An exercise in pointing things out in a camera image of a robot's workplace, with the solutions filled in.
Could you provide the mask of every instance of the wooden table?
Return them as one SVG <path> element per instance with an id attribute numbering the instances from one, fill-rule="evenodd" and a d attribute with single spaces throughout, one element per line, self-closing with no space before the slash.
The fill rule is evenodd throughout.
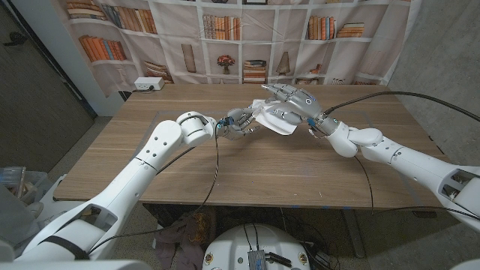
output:
<path id="1" fill-rule="evenodd" d="M 324 109 L 387 90 L 378 85 L 304 88 Z M 166 85 L 151 94 L 133 93 L 58 186 L 55 197 L 88 200 L 100 193 L 163 120 L 176 120 L 191 110 L 219 119 L 232 108 L 247 107 L 254 98 L 268 97 L 259 85 Z M 446 160 L 395 96 L 354 103 L 332 115 L 356 128 L 378 128 L 404 146 Z M 367 179 L 357 160 L 341 157 L 327 140 L 313 138 L 306 124 L 290 136 L 263 128 L 238 141 L 219 138 L 218 145 L 220 169 L 207 204 L 340 209 L 371 205 Z M 212 184 L 215 157 L 212 139 L 162 172 L 141 201 L 200 204 Z M 439 205 L 430 191 L 389 166 L 366 160 L 361 154 L 358 158 L 370 176 L 376 209 Z"/>

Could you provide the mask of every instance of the bookshelf backdrop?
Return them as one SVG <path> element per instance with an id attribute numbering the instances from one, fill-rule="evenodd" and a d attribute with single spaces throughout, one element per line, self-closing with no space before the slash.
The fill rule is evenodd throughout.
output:
<path id="1" fill-rule="evenodd" d="M 421 0 L 52 2 L 106 96 L 131 92 L 137 77 L 163 77 L 175 84 L 385 85 L 421 4 Z"/>

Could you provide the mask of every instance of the white robot body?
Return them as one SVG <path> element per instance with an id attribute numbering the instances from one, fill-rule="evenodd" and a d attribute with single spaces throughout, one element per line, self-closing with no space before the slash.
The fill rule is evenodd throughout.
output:
<path id="1" fill-rule="evenodd" d="M 301 261 L 307 257 L 305 249 L 291 235 L 274 226 L 255 223 L 255 227 L 252 224 L 245 224 L 245 227 L 237 226 L 218 236 L 205 252 L 202 269 L 251 269 L 248 252 L 251 248 L 253 251 L 257 250 L 257 236 L 260 250 L 265 251 L 266 254 L 272 252 L 280 255 L 292 263 L 292 268 L 287 268 L 277 262 L 267 262 L 268 270 L 310 269 L 308 260 Z"/>

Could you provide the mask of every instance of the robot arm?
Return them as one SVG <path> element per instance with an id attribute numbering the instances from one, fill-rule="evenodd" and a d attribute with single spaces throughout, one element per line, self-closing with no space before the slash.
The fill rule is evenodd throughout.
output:
<path id="1" fill-rule="evenodd" d="M 198 146 L 213 136 L 237 140 L 258 129 L 244 130 L 252 120 L 250 109 L 234 109 L 217 122 L 198 112 L 186 112 L 176 121 L 162 121 L 140 153 L 97 196 L 71 209 L 43 228 L 16 261 L 105 259 L 128 216 L 168 157 L 187 145 Z M 98 213 L 89 219 L 87 213 Z"/>
<path id="2" fill-rule="evenodd" d="M 383 136 L 380 130 L 349 127 L 322 113 L 314 96 L 290 85 L 262 85 L 271 92 L 270 100 L 283 101 L 301 120 L 307 120 L 310 132 L 321 132 L 341 156 L 351 158 L 358 147 L 365 158 L 391 166 L 429 189 L 446 208 L 480 217 L 480 167 L 458 166 L 412 150 Z M 459 221 L 480 232 L 480 221 L 451 212 Z"/>

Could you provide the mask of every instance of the wire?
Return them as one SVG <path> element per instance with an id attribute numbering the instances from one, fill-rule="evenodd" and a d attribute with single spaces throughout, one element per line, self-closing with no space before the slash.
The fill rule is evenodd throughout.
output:
<path id="1" fill-rule="evenodd" d="M 260 246 L 258 245 L 258 232 L 257 232 L 257 226 L 255 226 L 255 223 L 253 223 L 253 228 L 255 228 L 255 237 L 256 237 L 256 250 L 259 251 L 260 250 Z"/>
<path id="2" fill-rule="evenodd" d="M 367 170 L 363 166 L 362 162 L 360 162 L 358 157 L 354 157 L 358 163 L 360 164 L 361 168 L 363 169 L 363 172 L 365 173 L 365 176 L 367 176 L 367 182 L 368 182 L 368 187 L 370 188 L 370 199 L 372 202 L 372 215 L 374 215 L 374 193 L 372 192 L 372 184 L 370 183 L 370 178 L 368 177 Z"/>
<path id="3" fill-rule="evenodd" d="M 179 154 L 178 156 L 176 156 L 174 159 L 172 159 L 169 163 L 167 163 L 165 166 L 163 166 L 158 172 L 157 172 L 157 176 L 159 173 L 163 172 L 166 168 L 168 168 L 168 166 L 172 165 L 172 163 L 174 163 L 176 160 L 178 160 L 179 158 L 181 158 L 183 155 L 187 154 L 188 152 L 194 150 L 195 147 L 190 147 L 189 149 L 183 151 L 183 153 Z"/>
<path id="4" fill-rule="evenodd" d="M 253 250 L 252 245 L 250 244 L 250 240 L 248 240 L 247 229 L 245 229 L 245 223 L 243 223 L 243 230 L 245 231 L 245 236 L 247 237 L 248 245 L 250 246 L 250 251 Z"/>
<path id="5" fill-rule="evenodd" d="M 210 187 L 210 191 L 208 192 L 207 194 L 207 197 L 203 200 L 202 204 L 197 207 L 195 209 L 195 211 L 193 211 L 186 219 L 189 219 L 189 218 L 192 218 L 204 205 L 205 203 L 207 202 L 207 200 L 209 199 L 210 197 L 210 194 L 212 193 L 213 191 L 213 187 L 215 186 L 215 182 L 217 181 L 217 176 L 218 176 L 218 160 L 219 160 L 219 154 L 218 154 L 218 141 L 217 141 L 217 128 L 215 128 L 215 133 L 214 133 L 214 137 L 215 137 L 215 149 L 217 150 L 217 166 L 215 167 L 215 176 L 213 178 L 213 182 L 211 183 L 211 187 Z M 192 150 L 192 148 L 189 148 L 187 151 L 184 151 L 183 153 L 181 153 L 178 157 L 174 158 L 172 161 L 170 161 L 166 166 L 164 166 L 162 169 L 160 169 L 160 171 L 162 170 L 165 170 L 170 164 L 172 164 L 173 162 L 175 162 L 177 159 L 179 159 L 182 155 L 185 155 L 187 154 L 190 150 Z M 87 252 L 87 255 L 90 255 L 94 250 L 96 250 L 97 248 L 99 248 L 101 245 L 107 243 L 108 241 L 112 240 L 112 239 L 117 239 L 117 238 L 120 238 L 120 237 L 127 237 L 127 236 L 141 236 L 141 235 L 145 235 L 145 234 L 149 234 L 149 233 L 158 233 L 160 231 L 163 231 L 165 229 L 169 229 L 171 226 L 166 226 L 162 229 L 154 229 L 154 230 L 151 230 L 151 231 L 148 231 L 148 232 L 134 232 L 134 233 L 126 233 L 126 234 L 121 234 L 121 235 L 114 235 L 110 238 L 107 238 L 105 240 L 103 240 L 102 242 L 100 242 L 100 244 L 97 244 L 96 246 L 92 247 L 88 252 Z"/>
<path id="6" fill-rule="evenodd" d="M 336 110 L 340 107 L 350 105 L 350 104 L 354 104 L 355 102 L 363 101 L 363 100 L 366 100 L 368 98 L 373 98 L 373 97 L 380 96 L 380 95 L 409 95 L 409 96 L 413 96 L 413 97 L 417 97 L 417 98 L 425 98 L 425 99 L 428 99 L 430 101 L 435 101 L 438 104 L 442 104 L 443 106 L 447 106 L 450 109 L 453 109 L 453 110 L 456 110 L 460 113 L 463 113 L 464 115 L 469 116 L 469 117 L 475 119 L 476 121 L 480 122 L 480 117 L 478 117 L 477 115 L 474 115 L 473 113 L 471 113 L 469 111 L 466 111 L 465 109 L 462 109 L 462 108 L 460 108 L 458 106 L 455 106 L 451 103 L 448 103 L 446 101 L 440 100 L 440 99 L 435 98 L 435 97 L 428 96 L 426 94 L 411 93 L 411 92 L 406 92 L 406 91 L 381 91 L 381 92 L 377 92 L 377 93 L 373 93 L 373 94 L 367 94 L 366 96 L 347 101 L 347 102 L 339 104 L 337 106 L 333 106 L 332 108 L 327 109 L 324 112 L 324 114 L 327 116 L 330 113 L 332 113 L 334 110 Z"/>
<path id="7" fill-rule="evenodd" d="M 476 219 L 477 221 L 480 221 L 480 217 L 474 215 L 474 214 L 468 214 L 468 213 L 465 213 L 463 211 L 458 211 L 456 209 L 451 209 L 451 208 L 446 208 L 446 207 L 439 207 L 439 206 L 408 206 L 408 207 L 400 207 L 400 208 L 393 208 L 393 209 L 388 209 L 388 210 L 384 210 L 384 211 L 380 211 L 380 212 L 377 212 L 375 213 L 375 215 L 377 214 L 382 214 L 382 213 L 385 213 L 385 212 L 390 212 L 390 211 L 397 211 L 397 210 L 405 210 L 405 209 L 439 209 L 439 210 L 446 210 L 446 211 L 450 211 L 450 212 L 455 212 L 455 213 L 458 213 L 458 214 L 462 214 L 462 215 L 466 215 L 467 217 L 469 218 L 473 218 L 473 219 Z"/>
<path id="8" fill-rule="evenodd" d="M 282 219 L 283 219 L 283 228 L 285 229 L 285 232 L 287 232 L 287 224 L 285 223 L 285 216 L 284 216 L 284 210 L 280 207 L 280 212 L 282 213 Z"/>

